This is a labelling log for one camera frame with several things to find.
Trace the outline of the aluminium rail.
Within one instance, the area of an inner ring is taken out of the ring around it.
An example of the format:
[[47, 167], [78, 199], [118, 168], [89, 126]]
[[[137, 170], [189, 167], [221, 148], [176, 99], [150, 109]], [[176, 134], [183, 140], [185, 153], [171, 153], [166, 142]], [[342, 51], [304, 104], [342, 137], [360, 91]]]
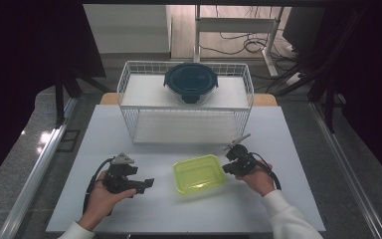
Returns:
[[50, 133], [50, 138], [44, 145], [31, 173], [29, 174], [17, 200], [10, 210], [4, 224], [0, 229], [0, 239], [14, 239], [27, 211], [32, 203], [35, 194], [43, 180], [43, 177], [50, 165], [57, 150], [59, 142], [66, 131], [67, 124], [72, 118], [72, 114], [78, 100], [69, 98], [63, 107], [63, 120], [58, 128], [54, 128]]
[[311, 111], [320, 127], [320, 130], [322, 131], [325, 140], [331, 149], [333, 157], [337, 161], [337, 164], [342, 171], [342, 175], [348, 184], [348, 187], [373, 237], [375, 239], [382, 239], [382, 220], [372, 200], [367, 195], [354, 170], [352, 169], [348, 157], [343, 151], [335, 134], [327, 127], [324, 121], [325, 116], [321, 111], [320, 106], [316, 103], [309, 103], [308, 105], [311, 108]]

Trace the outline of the white wire shelf rack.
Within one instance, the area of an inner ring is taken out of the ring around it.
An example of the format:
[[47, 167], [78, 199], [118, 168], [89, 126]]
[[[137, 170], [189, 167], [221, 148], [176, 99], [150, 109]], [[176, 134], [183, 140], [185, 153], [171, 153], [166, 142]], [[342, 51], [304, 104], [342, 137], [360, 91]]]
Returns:
[[178, 62], [129, 61], [117, 101], [135, 143], [227, 144], [244, 134], [254, 102], [245, 64], [193, 63], [188, 75], [208, 70], [215, 83], [195, 97], [169, 89]]

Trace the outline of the person's right white sleeve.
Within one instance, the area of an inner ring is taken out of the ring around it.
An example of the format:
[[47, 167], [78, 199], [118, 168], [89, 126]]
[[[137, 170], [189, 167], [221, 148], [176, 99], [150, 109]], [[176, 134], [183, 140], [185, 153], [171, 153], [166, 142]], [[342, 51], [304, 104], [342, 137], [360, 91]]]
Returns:
[[302, 212], [289, 204], [279, 190], [263, 196], [262, 202], [270, 216], [274, 239], [323, 239]]

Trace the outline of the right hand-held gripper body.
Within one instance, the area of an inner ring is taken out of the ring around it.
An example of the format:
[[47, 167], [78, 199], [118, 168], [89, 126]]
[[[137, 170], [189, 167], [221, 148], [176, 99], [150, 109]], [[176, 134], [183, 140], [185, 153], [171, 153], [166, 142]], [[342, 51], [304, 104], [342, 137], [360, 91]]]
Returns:
[[256, 164], [250, 159], [250, 153], [248, 150], [242, 145], [242, 141], [248, 138], [250, 134], [246, 134], [237, 139], [234, 139], [230, 144], [225, 147], [227, 150], [226, 158], [228, 160], [237, 159], [234, 164], [225, 164], [225, 165], [233, 165], [237, 168], [237, 176], [244, 176], [250, 173]]

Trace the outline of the green plastic container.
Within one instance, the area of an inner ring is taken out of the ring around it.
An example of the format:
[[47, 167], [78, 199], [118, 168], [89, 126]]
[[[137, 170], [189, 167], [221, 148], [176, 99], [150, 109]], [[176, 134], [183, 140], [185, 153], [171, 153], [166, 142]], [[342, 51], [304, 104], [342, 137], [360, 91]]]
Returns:
[[173, 165], [176, 190], [190, 194], [215, 186], [225, 181], [225, 173], [216, 155], [207, 154], [178, 161]]

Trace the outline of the white cabinet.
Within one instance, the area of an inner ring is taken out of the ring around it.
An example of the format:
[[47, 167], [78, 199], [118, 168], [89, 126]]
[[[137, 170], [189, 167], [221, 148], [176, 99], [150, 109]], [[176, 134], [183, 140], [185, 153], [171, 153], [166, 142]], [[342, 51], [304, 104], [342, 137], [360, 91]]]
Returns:
[[84, 4], [101, 54], [171, 52], [167, 5]]

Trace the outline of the person's right hand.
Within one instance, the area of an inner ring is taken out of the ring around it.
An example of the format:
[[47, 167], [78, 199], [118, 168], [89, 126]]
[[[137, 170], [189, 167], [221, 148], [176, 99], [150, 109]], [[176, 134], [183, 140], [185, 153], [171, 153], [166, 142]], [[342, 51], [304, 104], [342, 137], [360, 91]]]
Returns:
[[244, 181], [252, 190], [259, 193], [262, 197], [276, 189], [274, 180], [258, 165], [250, 173], [244, 176], [236, 176], [236, 179]]

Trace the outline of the round blue lidded container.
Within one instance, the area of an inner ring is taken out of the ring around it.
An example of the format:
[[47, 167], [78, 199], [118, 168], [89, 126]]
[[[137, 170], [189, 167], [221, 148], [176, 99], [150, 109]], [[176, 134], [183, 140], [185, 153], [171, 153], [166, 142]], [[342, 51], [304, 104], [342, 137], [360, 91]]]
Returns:
[[183, 63], [165, 74], [163, 86], [178, 95], [183, 103], [197, 104], [219, 87], [218, 75], [208, 66]]

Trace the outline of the person's white sleeve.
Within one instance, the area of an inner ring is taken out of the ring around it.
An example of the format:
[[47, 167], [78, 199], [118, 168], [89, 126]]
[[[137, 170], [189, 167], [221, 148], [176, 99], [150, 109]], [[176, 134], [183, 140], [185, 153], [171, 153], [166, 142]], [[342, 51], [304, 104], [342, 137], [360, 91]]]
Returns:
[[274, 239], [323, 239], [302, 212], [289, 204], [279, 190], [263, 196], [262, 202], [270, 216]]
[[93, 239], [95, 234], [80, 226], [76, 221], [58, 239]]

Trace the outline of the person's left white sleeve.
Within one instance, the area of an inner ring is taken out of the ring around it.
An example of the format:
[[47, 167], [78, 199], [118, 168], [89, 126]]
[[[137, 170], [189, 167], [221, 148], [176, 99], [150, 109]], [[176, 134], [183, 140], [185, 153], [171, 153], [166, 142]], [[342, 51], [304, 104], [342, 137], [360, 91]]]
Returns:
[[58, 239], [93, 239], [95, 234], [80, 226], [76, 221]]

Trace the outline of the person's left hand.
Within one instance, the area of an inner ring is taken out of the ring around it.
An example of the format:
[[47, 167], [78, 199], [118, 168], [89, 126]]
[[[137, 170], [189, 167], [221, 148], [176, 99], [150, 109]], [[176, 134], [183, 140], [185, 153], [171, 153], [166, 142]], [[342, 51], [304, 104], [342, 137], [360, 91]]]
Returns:
[[102, 184], [105, 175], [104, 170], [93, 184], [86, 212], [78, 221], [78, 224], [88, 231], [93, 231], [118, 202], [136, 194], [135, 189], [128, 189], [118, 194], [108, 192]]

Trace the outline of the white power strip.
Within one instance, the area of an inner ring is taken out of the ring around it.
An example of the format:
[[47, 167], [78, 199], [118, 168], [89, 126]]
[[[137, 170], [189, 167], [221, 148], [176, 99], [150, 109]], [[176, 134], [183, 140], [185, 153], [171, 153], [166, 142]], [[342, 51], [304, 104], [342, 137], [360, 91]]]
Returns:
[[297, 73], [295, 73], [293, 76], [291, 76], [291, 77], [286, 81], [286, 85], [287, 85], [287, 86], [291, 86], [291, 85], [295, 84], [296, 82], [298, 82], [302, 77], [303, 77], [303, 74], [300, 73], [300, 72], [297, 72]]

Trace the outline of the black curtain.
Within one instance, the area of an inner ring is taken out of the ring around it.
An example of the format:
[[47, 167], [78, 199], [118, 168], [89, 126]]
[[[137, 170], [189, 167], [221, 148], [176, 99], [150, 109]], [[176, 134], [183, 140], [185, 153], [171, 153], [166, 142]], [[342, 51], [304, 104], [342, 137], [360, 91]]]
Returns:
[[361, 0], [366, 11], [347, 40], [330, 74], [311, 92], [329, 82], [343, 94], [343, 115], [382, 164], [382, 0]]
[[84, 0], [0, 0], [0, 166], [36, 95], [74, 72], [105, 75]]

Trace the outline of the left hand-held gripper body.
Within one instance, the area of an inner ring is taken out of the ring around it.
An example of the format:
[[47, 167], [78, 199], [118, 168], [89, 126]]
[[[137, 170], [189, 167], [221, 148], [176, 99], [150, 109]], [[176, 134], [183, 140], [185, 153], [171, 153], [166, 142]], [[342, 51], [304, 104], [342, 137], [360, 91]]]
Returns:
[[121, 152], [110, 161], [109, 168], [103, 179], [103, 186], [112, 194], [118, 194], [125, 190], [145, 188], [143, 181], [129, 180], [130, 175], [137, 173], [138, 168], [132, 166], [134, 160]]

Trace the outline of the black stand legs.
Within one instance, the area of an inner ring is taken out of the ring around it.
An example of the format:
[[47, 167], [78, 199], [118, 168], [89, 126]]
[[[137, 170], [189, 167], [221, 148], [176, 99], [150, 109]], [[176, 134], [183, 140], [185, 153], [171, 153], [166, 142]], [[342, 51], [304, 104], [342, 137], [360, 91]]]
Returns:
[[81, 96], [82, 90], [77, 79], [81, 79], [103, 93], [109, 93], [110, 89], [78, 69], [58, 71], [55, 76], [55, 100], [56, 100], [56, 128], [60, 128], [66, 119], [64, 105], [64, 91], [67, 91], [71, 98], [77, 99]]
[[305, 75], [293, 85], [275, 92], [276, 97], [282, 97], [308, 83], [313, 83], [306, 97], [310, 102], [318, 102], [322, 96], [325, 96], [323, 122], [331, 133], [334, 133], [332, 118], [336, 91], [332, 72], [336, 70], [343, 49], [363, 14], [362, 9], [349, 9], [347, 16], [341, 17], [320, 47], [297, 64], [294, 70], [291, 70], [292, 73], [295, 73], [297, 70], [306, 69]]

